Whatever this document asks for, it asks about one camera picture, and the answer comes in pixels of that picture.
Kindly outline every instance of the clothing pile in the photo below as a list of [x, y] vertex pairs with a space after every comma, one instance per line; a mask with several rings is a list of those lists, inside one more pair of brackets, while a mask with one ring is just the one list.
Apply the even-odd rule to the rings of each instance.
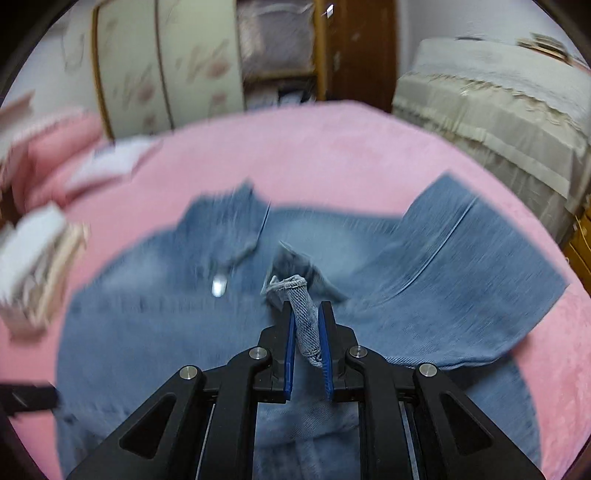
[[13, 336], [44, 330], [61, 306], [67, 275], [87, 229], [53, 203], [0, 231], [0, 317]]

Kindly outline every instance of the metal screw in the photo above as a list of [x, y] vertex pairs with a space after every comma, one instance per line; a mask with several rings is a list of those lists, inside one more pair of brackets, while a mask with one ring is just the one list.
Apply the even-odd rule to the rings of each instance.
[[183, 380], [192, 380], [197, 376], [199, 370], [197, 367], [193, 365], [187, 365], [186, 367], [182, 367], [181, 371], [178, 373]]
[[434, 377], [437, 373], [437, 367], [433, 364], [422, 364], [418, 367], [418, 371], [420, 371], [425, 377]]
[[251, 348], [251, 351], [248, 352], [248, 355], [250, 355], [253, 360], [261, 360], [267, 356], [267, 350], [261, 346], [256, 346]]
[[355, 358], [363, 358], [364, 356], [367, 356], [368, 354], [368, 350], [360, 345], [355, 345], [352, 346], [349, 349], [349, 355], [350, 356], [354, 356]]

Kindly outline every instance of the shelf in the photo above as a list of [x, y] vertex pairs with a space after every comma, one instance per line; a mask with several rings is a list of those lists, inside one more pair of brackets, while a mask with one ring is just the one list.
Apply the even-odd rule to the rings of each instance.
[[276, 70], [274, 72], [262, 72], [255, 73], [253, 75], [247, 75], [244, 77], [244, 83], [256, 83], [264, 82], [267, 80], [283, 80], [293, 79], [301, 77], [314, 77], [316, 76], [316, 70]]

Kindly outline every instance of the metal button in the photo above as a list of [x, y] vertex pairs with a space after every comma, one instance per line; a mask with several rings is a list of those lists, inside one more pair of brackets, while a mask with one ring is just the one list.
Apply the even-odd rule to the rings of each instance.
[[228, 286], [228, 278], [222, 274], [216, 274], [213, 277], [212, 282], [212, 295], [216, 298], [221, 297], [226, 293], [226, 287]]

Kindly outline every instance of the wooden cabinet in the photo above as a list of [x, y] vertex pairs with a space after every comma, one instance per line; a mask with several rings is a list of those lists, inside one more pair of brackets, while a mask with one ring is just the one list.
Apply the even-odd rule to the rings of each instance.
[[591, 294], [591, 219], [587, 211], [576, 223], [576, 231], [564, 248], [564, 256], [583, 287]]

